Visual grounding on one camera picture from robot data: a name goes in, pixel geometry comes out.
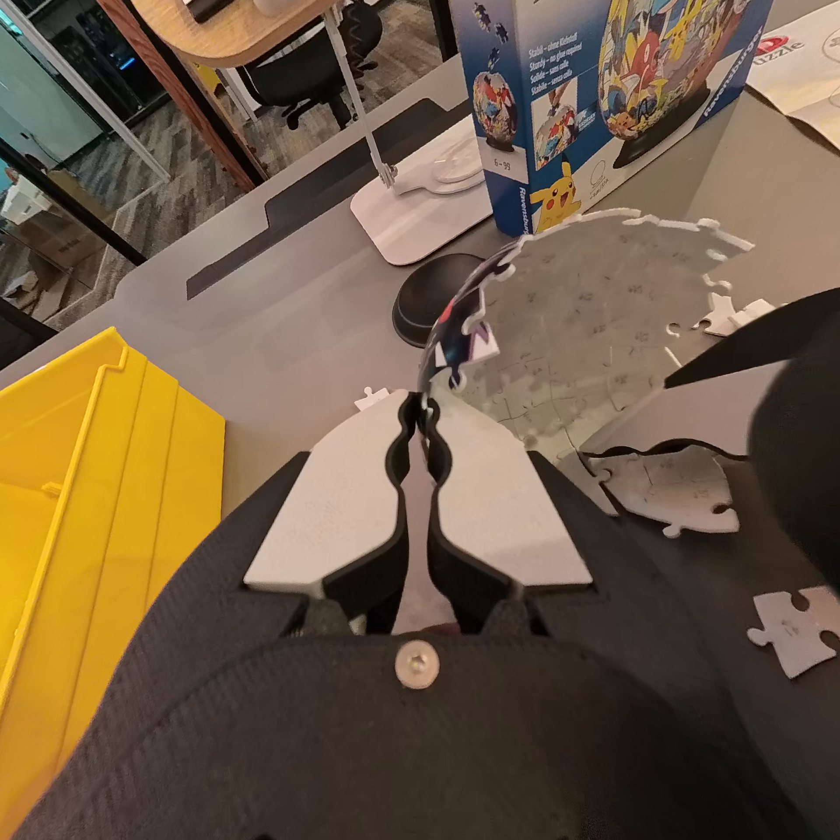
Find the yellow plastic bin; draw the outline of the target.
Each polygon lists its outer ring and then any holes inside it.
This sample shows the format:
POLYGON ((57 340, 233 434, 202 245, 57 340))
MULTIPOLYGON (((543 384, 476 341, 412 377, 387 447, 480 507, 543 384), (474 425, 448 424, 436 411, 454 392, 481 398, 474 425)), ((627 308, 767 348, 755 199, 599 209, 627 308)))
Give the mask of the yellow plastic bin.
POLYGON ((226 422, 115 328, 1 394, 1 837, 221 520, 226 422))

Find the white instruction sheet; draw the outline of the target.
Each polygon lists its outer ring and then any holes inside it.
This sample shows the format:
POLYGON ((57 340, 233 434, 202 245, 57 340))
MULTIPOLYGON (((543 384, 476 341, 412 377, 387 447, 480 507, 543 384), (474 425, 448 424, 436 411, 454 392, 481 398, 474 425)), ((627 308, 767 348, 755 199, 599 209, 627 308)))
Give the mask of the white instruction sheet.
POLYGON ((779 113, 838 150, 839 2, 766 30, 747 84, 779 113))

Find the wooden table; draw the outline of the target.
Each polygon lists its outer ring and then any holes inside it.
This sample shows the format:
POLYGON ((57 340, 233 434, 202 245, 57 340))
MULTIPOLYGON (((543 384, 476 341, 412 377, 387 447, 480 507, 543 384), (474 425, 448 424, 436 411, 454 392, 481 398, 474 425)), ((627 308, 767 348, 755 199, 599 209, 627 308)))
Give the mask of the wooden table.
POLYGON ((235 1, 199 23, 181 1, 136 1, 142 20, 181 58, 212 68, 241 67, 256 60, 334 1, 235 1))

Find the cardboard box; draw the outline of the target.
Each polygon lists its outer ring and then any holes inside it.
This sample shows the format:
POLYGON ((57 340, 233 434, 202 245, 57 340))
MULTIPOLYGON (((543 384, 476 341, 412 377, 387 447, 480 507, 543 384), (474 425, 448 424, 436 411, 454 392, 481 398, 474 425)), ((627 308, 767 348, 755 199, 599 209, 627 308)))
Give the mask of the cardboard box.
POLYGON ((1 202, 4 235, 65 269, 102 256, 105 242, 46 192, 5 163, 2 176, 7 181, 1 202))

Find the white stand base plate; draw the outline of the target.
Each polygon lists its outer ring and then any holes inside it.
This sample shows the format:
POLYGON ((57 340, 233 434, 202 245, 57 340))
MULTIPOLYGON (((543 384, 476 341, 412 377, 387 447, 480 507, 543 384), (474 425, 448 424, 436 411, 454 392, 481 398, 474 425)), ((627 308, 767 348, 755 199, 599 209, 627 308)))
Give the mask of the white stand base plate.
POLYGON ((387 164, 352 75, 340 17, 337 5, 322 14, 377 174, 353 196, 350 209, 386 262, 409 266, 491 215, 479 143, 472 118, 464 117, 399 165, 387 164))

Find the blue puzzle box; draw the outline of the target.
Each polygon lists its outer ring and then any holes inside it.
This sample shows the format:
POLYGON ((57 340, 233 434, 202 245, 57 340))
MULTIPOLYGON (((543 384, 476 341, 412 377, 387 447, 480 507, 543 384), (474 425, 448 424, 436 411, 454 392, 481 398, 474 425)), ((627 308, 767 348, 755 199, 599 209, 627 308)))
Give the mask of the blue puzzle box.
POLYGON ((587 211, 735 101, 771 7, 449 2, 497 228, 587 211))

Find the black round puzzle stand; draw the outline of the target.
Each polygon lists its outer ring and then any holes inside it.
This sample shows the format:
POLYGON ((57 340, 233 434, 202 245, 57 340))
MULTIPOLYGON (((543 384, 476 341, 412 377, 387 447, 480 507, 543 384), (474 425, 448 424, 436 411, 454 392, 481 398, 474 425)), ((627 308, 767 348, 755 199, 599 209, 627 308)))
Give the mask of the black round puzzle stand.
POLYGON ((483 284, 505 268, 502 260, 502 255, 479 260, 454 253, 416 268, 395 299, 392 320, 398 336, 441 355, 439 366, 497 353, 496 338, 483 320, 483 284))

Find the dark office chair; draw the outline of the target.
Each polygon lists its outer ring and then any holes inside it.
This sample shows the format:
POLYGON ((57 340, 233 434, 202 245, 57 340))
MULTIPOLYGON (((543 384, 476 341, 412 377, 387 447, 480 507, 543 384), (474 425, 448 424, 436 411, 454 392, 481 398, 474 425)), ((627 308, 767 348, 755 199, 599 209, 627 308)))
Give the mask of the dark office chair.
MULTIPOLYGON (((314 32, 298 46, 292 44, 314 28, 309 24, 298 30, 236 72, 260 106, 282 109, 290 130, 296 130, 301 115, 317 105, 329 107, 339 129, 344 130, 353 117, 342 96, 345 79, 326 30, 314 32)), ((368 3, 349 2, 342 9, 338 29, 353 82, 361 91, 364 73, 377 67, 368 57, 382 39, 382 20, 368 3)))

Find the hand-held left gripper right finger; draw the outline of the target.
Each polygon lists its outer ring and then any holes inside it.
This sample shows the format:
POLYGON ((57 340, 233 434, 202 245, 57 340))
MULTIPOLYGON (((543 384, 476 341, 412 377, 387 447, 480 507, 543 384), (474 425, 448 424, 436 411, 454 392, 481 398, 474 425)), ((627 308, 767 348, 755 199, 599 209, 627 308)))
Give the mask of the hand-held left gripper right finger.
POLYGON ((553 468, 510 430, 453 395, 427 399, 434 492, 427 567, 462 632, 504 601, 594 585, 543 480, 553 468))

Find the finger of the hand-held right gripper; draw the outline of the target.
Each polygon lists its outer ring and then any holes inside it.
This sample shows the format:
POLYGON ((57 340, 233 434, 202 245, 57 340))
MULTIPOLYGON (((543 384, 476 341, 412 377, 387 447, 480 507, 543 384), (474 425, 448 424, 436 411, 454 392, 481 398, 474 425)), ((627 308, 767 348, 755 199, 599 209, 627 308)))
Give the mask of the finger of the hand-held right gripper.
POLYGON ((752 416, 769 388, 769 366, 662 387, 623 409, 579 450, 600 458, 625 451, 654 454, 670 445, 701 445, 745 459, 752 416))

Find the partly built puzzle ball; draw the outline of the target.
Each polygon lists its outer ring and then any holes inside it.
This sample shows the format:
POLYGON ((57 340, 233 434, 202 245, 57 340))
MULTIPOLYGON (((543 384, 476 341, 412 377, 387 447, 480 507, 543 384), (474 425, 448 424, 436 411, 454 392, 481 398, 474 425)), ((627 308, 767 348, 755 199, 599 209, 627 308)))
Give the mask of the partly built puzzle ball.
POLYGON ((448 372, 454 395, 504 426, 609 516, 613 501, 684 531, 740 528, 708 444, 685 455, 585 455, 585 443, 682 366, 680 336, 705 319, 711 279, 753 243, 714 219, 694 223, 630 208, 576 214, 504 245, 466 279, 430 333, 418 388, 448 372))

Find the brown wooden post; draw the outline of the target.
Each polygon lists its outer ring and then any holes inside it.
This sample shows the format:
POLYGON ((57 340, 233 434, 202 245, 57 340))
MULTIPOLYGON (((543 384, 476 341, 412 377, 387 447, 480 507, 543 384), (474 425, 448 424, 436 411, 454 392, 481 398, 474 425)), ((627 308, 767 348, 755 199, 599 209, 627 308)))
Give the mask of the brown wooden post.
POLYGON ((99 1, 98 5, 170 94, 237 186, 250 192, 266 183, 268 174, 238 126, 221 109, 194 69, 142 20, 134 4, 99 1))

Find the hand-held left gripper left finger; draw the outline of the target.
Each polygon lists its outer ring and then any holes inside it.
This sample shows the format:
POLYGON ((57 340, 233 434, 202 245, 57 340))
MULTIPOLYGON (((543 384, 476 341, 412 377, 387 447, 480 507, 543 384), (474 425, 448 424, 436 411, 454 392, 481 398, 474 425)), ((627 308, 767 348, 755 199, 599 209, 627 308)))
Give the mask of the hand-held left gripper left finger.
POLYGON ((335 602, 350 623, 391 632, 410 557, 402 483, 418 409, 416 393, 394 390, 284 466, 290 488, 246 587, 335 602))

